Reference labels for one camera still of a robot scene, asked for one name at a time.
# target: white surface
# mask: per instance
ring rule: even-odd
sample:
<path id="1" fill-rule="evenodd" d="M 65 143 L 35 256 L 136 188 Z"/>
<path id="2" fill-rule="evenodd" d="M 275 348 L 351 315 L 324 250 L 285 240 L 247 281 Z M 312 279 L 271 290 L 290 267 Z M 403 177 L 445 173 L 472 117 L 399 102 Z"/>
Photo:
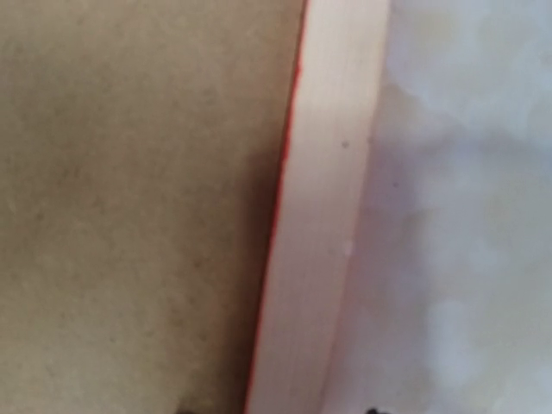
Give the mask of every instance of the white surface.
<path id="1" fill-rule="evenodd" d="M 324 414 L 552 412 L 552 3 L 398 0 Z"/>
<path id="2" fill-rule="evenodd" d="M 388 0 L 311 0 L 249 414 L 317 414 L 376 106 Z"/>

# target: black object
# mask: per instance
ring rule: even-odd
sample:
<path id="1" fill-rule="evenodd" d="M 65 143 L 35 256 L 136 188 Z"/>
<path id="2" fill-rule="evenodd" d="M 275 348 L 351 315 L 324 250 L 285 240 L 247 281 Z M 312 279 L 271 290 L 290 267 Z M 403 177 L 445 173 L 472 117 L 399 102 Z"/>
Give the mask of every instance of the black object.
<path id="1" fill-rule="evenodd" d="M 378 410 L 377 408 L 371 408 L 370 410 L 366 411 L 366 414 L 387 414 L 386 412 L 382 412 Z"/>

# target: cardboard surface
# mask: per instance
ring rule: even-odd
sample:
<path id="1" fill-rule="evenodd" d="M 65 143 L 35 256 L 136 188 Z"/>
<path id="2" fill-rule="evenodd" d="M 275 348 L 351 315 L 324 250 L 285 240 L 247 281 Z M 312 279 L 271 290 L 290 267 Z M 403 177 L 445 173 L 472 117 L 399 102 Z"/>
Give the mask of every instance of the cardboard surface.
<path id="1" fill-rule="evenodd" d="M 238 413 L 299 0 L 8 0 L 0 411 Z"/>

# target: red edge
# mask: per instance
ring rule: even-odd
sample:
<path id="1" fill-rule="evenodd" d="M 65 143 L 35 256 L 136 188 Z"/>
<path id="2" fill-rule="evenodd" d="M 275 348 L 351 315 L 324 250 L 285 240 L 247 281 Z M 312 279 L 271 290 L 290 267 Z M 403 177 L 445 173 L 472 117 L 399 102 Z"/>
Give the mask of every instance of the red edge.
<path id="1" fill-rule="evenodd" d="M 274 213 L 273 213 L 273 228 L 272 228 L 272 234 L 270 236 L 270 242 L 269 242 L 269 248 L 268 248 L 268 259 L 267 259 L 267 267 L 265 270 L 265 275 L 267 274 L 268 268 L 270 267 L 270 262 L 272 259 L 272 251 L 273 251 L 273 244 L 274 244 L 274 237 L 276 236 L 276 233 L 278 231 L 278 225 L 279 225 L 279 213 L 281 208 L 281 202 L 282 202 L 282 195 L 284 192 L 284 177 L 285 177 L 285 168 L 287 159 L 289 157 L 289 153 L 291 150 L 291 141 L 292 141 L 292 128 L 293 128 L 293 120 L 295 117 L 295 97 L 297 95 L 297 90 L 299 87 L 299 82 L 301 80 L 301 75 L 303 71 L 302 67 L 302 52 L 303 52 L 303 39 L 304 39 L 304 32 L 305 32 L 305 26 L 306 26 L 306 16 L 308 13 L 309 8 L 309 1 L 304 1 L 304 7 L 301 13 L 301 29 L 299 33 L 299 39 L 298 39 L 298 52 L 297 56 L 295 58 L 295 71 L 293 73 L 293 79 L 292 79 L 292 88 L 291 88 L 291 97 L 289 100 L 289 106 L 287 109 L 287 119 L 285 120 L 285 127 L 284 127 L 284 143 L 282 146 L 282 153 L 280 156 L 280 173 L 279 173 L 279 182 L 278 182 L 278 190 L 276 194 L 276 203 L 274 205 Z M 253 360 L 251 363 L 250 368 L 250 374 L 249 374 L 249 382 L 248 382 L 248 395 L 247 395 L 247 402 L 246 402 L 246 408 L 245 408 L 245 414 L 249 413 L 249 404 L 250 404 L 250 393 L 253 387 L 253 383 L 255 380 L 255 369 L 256 369 L 256 363 L 257 363 L 257 344 L 259 343 L 259 337 L 260 337 L 260 330 L 262 329 L 262 321 L 263 321 L 263 314 L 264 314 L 264 299 L 267 295 L 267 283 L 264 282 L 264 285 L 262 287 L 262 293 L 260 295 L 260 308 L 259 308 L 259 316 L 257 318 L 257 332 L 255 334 L 255 347 L 253 351 Z"/>

